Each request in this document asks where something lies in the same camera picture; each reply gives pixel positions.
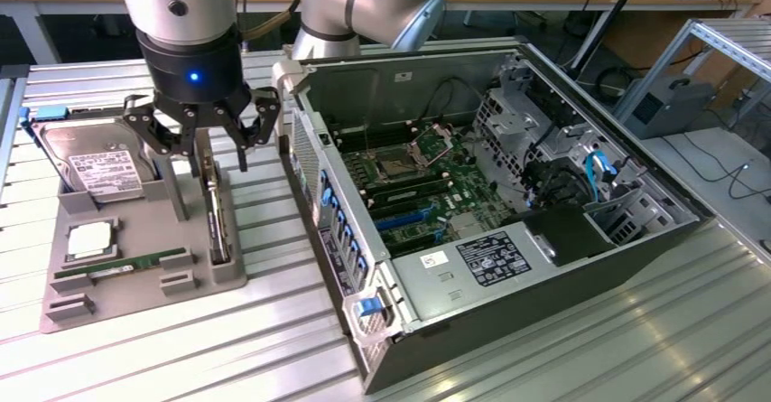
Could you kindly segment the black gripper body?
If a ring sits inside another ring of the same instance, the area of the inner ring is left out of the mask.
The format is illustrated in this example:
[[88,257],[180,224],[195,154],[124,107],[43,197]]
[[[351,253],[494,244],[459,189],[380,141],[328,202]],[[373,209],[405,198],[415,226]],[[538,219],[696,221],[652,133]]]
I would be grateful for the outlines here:
[[137,32],[155,84],[155,106],[181,124],[220,126],[236,121],[251,102],[243,76],[240,34],[228,29],[213,41],[173,45]]

